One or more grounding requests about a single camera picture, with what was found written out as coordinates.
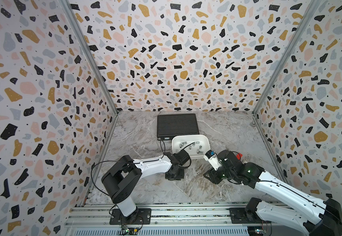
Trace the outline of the aluminium frame post left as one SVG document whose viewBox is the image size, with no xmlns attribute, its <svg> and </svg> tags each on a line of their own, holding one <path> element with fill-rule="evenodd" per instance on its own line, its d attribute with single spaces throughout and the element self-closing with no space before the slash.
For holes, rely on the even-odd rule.
<svg viewBox="0 0 342 236">
<path fill-rule="evenodd" d="M 67 20 L 70 23 L 70 27 L 74 31 L 74 34 L 75 34 L 75 37 L 76 37 L 78 43 L 80 44 L 81 51 L 83 52 L 84 56 L 86 57 L 87 62 L 91 66 L 91 69 L 92 69 L 94 75 L 96 76 L 99 85 L 101 86 L 102 92 L 103 92 L 105 98 L 107 99 L 110 110 L 113 112 L 113 115 L 115 117 L 118 116 L 118 111 L 114 106 L 113 99 L 112 99 L 112 97 L 108 91 L 108 88 L 107 88 L 107 86 L 103 80 L 103 77 L 102 77 L 102 75 L 98 69 L 98 66 L 97 66 L 97 64 L 93 58 L 93 55 L 92 55 L 91 50 L 89 48 L 89 45 L 84 38 L 84 34 L 80 28 L 80 25 L 78 24 L 78 21 L 74 15 L 74 13 L 73 13 L 73 10 L 71 8 L 69 1 L 59 0 L 59 3 L 60 3 L 60 6 L 61 6 L 63 12 L 66 15 Z"/>
</svg>

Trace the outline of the black ribbed tool case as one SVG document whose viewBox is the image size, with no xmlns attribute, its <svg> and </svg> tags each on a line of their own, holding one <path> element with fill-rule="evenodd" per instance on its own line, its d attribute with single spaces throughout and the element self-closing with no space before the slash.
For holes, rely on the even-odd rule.
<svg viewBox="0 0 342 236">
<path fill-rule="evenodd" d="M 172 140 L 176 136 L 199 135 L 195 114 L 168 114 L 157 116 L 157 139 Z"/>
</svg>

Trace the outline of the green circuit board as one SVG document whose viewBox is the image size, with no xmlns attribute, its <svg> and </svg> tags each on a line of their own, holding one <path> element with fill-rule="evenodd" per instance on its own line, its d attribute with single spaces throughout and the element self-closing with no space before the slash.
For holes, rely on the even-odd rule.
<svg viewBox="0 0 342 236">
<path fill-rule="evenodd" d="M 263 236 L 264 230 L 256 228 L 253 230 L 253 234 L 257 236 Z"/>
<path fill-rule="evenodd" d="M 132 228 L 132 227 L 126 227 L 126 226 L 123 226 L 122 229 L 121 229 L 121 233 L 120 235 L 122 236 L 135 236 L 137 235 L 139 232 L 139 228 Z"/>
</svg>

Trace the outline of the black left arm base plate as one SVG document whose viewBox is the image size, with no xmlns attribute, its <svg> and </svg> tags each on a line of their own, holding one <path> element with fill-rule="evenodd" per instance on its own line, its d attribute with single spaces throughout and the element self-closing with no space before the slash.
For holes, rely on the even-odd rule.
<svg viewBox="0 0 342 236">
<path fill-rule="evenodd" d="M 110 225 L 149 225 L 152 209 L 137 208 L 129 216 L 124 216 L 120 209 L 114 209 L 111 213 Z"/>
</svg>

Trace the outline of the green circuit board left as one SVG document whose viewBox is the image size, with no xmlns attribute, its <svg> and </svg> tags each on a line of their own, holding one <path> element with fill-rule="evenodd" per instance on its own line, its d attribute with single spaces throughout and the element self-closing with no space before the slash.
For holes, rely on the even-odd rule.
<svg viewBox="0 0 342 236">
<path fill-rule="evenodd" d="M 139 228 L 132 228 L 132 227 L 126 227 L 126 226 L 123 226 L 122 229 L 121 229 L 121 233 L 120 235 L 122 236 L 135 236 L 137 235 L 139 232 Z"/>
</svg>

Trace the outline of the aluminium frame post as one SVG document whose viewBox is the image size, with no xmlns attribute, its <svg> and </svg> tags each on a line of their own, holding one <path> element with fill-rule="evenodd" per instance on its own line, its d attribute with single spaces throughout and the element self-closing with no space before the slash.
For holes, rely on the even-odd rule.
<svg viewBox="0 0 342 236">
<path fill-rule="evenodd" d="M 267 98 L 268 93 L 271 91 L 272 86 L 276 82 L 279 74 L 282 72 L 286 62 L 288 61 L 288 58 L 292 55 L 295 47 L 297 46 L 297 44 L 299 42 L 299 39 L 301 38 L 303 32 L 305 31 L 306 27 L 308 26 L 308 24 L 309 24 L 311 18 L 313 17 L 315 11 L 318 9 L 320 3 L 321 3 L 320 0 L 312 0 L 310 2 L 310 4 L 308 5 L 306 12 L 305 12 L 299 26 L 297 27 L 296 32 L 294 33 L 290 43 L 286 47 L 284 54 L 282 55 L 279 63 L 277 64 L 271 78 L 269 79 L 267 85 L 265 86 L 264 91 L 261 94 L 261 96 L 260 96 L 260 98 L 259 98 L 259 100 L 258 100 L 258 102 L 254 108 L 254 111 L 253 111 L 253 117 L 254 118 L 256 118 L 256 114 L 260 111 L 262 103 Z"/>
<path fill-rule="evenodd" d="M 92 69 L 94 75 L 96 76 L 99 85 L 101 86 L 102 92 L 103 92 L 105 98 L 107 99 L 110 110 L 113 112 L 113 115 L 115 117 L 118 116 L 118 111 L 114 106 L 113 99 L 112 99 L 112 97 L 108 91 L 108 88 L 107 88 L 107 86 L 103 80 L 103 77 L 102 77 L 102 75 L 98 69 L 98 66 L 97 66 L 97 64 L 93 58 L 93 55 L 92 55 L 91 50 L 89 48 L 89 45 L 84 38 L 84 34 L 80 28 L 80 25 L 78 24 L 78 21 L 74 15 L 74 13 L 73 13 L 73 10 L 71 8 L 69 1 L 59 0 L 59 3 L 60 3 L 60 6 L 61 6 L 63 12 L 66 15 L 67 20 L 70 23 L 70 27 L 74 31 L 74 34 L 75 34 L 75 37 L 76 37 L 78 43 L 80 44 L 81 51 L 83 52 L 84 56 L 86 57 L 87 62 L 91 66 L 91 69 Z"/>
</svg>

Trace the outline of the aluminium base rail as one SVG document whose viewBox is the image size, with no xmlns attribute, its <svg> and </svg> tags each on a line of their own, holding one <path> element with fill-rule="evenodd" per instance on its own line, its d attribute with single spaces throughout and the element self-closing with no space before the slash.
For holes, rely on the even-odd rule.
<svg viewBox="0 0 342 236">
<path fill-rule="evenodd" d="M 231 207 L 242 203 L 139 204 L 152 209 L 149 225 L 110 225 L 112 205 L 74 207 L 66 220 L 64 236 L 121 236 L 123 226 L 139 228 L 135 236 L 256 236 L 253 230 L 264 230 L 263 236 L 301 236 L 302 233 L 270 221 L 260 224 L 232 224 Z"/>
</svg>

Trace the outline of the white plastic storage box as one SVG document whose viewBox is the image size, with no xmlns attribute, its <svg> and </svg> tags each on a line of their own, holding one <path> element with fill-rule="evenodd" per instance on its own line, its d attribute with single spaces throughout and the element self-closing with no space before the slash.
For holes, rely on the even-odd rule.
<svg viewBox="0 0 342 236">
<path fill-rule="evenodd" d="M 184 147 L 180 147 L 179 144 L 182 142 L 187 144 Z M 181 135 L 172 139 L 171 149 L 173 153 L 183 149 L 189 154 L 191 159 L 203 159 L 205 153 L 211 150 L 211 147 L 208 138 L 204 135 Z M 203 154 L 197 154 L 198 150 L 203 151 Z"/>
</svg>

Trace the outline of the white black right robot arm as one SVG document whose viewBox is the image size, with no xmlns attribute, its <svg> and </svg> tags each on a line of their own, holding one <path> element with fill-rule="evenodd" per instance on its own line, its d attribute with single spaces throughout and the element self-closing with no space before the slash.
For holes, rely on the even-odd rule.
<svg viewBox="0 0 342 236">
<path fill-rule="evenodd" d="M 245 207 L 247 219 L 278 223 L 306 236 L 342 235 L 342 209 L 336 200 L 322 200 L 304 193 L 255 163 L 243 163 L 240 153 L 235 151 L 223 150 L 216 154 L 209 150 L 204 159 L 211 169 L 203 176 L 213 184 L 227 180 L 264 192 L 287 205 L 281 207 L 251 198 Z"/>
</svg>

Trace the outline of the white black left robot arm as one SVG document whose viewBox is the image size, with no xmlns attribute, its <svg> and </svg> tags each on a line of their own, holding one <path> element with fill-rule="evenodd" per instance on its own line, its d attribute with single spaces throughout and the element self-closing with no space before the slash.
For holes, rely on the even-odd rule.
<svg viewBox="0 0 342 236">
<path fill-rule="evenodd" d="M 167 180 L 179 181 L 184 179 L 184 170 L 191 164 L 192 159 L 185 150 L 178 153 L 165 152 L 160 156 L 143 160 L 125 155 L 103 175 L 101 181 L 122 216 L 135 217 L 137 206 L 131 193 L 141 179 L 164 173 Z"/>
</svg>

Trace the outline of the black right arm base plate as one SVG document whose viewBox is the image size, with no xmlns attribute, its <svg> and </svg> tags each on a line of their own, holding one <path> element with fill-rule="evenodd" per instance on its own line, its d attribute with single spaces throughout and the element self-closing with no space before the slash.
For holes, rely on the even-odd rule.
<svg viewBox="0 0 342 236">
<path fill-rule="evenodd" d="M 247 211 L 244 207 L 229 208 L 232 224 L 260 224 L 262 220 L 255 214 Z"/>
</svg>

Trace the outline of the aluminium frame post right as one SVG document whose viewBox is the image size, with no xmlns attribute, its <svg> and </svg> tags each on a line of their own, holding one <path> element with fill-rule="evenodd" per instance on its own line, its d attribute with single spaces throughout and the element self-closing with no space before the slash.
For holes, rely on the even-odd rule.
<svg viewBox="0 0 342 236">
<path fill-rule="evenodd" d="M 271 91 L 272 86 L 276 82 L 279 74 L 282 72 L 286 62 L 288 61 L 288 58 L 292 55 L 295 47 L 297 46 L 297 44 L 299 42 L 299 39 L 301 38 L 303 32 L 305 31 L 306 27 L 308 26 L 308 24 L 309 24 L 311 18 L 313 17 L 315 11 L 318 9 L 320 3 L 321 3 L 320 0 L 312 0 L 310 2 L 310 4 L 308 5 L 306 12 L 305 12 L 299 26 L 297 27 L 296 32 L 294 33 L 290 43 L 286 47 L 284 54 L 282 55 L 279 63 L 277 64 L 271 78 L 269 79 L 267 85 L 265 86 L 264 91 L 261 94 L 261 96 L 260 96 L 260 98 L 259 98 L 259 100 L 258 100 L 258 102 L 254 108 L 254 111 L 253 111 L 253 117 L 254 118 L 256 118 L 256 114 L 260 111 L 262 103 L 267 98 L 268 93 Z"/>
</svg>

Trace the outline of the red plastic block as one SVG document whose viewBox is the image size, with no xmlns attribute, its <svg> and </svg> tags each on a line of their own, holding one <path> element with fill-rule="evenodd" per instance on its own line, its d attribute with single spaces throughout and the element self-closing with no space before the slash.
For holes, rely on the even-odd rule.
<svg viewBox="0 0 342 236">
<path fill-rule="evenodd" d="M 241 160 L 242 156 L 243 156 L 243 155 L 242 155 L 241 153 L 237 153 L 237 155 L 236 155 L 236 157 L 237 157 L 238 160 Z"/>
</svg>

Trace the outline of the green circuit board right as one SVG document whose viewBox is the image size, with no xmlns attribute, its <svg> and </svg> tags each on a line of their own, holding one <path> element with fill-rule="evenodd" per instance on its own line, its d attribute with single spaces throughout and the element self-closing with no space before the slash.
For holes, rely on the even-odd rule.
<svg viewBox="0 0 342 236">
<path fill-rule="evenodd" d="M 253 234 L 257 236 L 263 236 L 264 230 L 256 228 L 253 230 Z"/>
</svg>

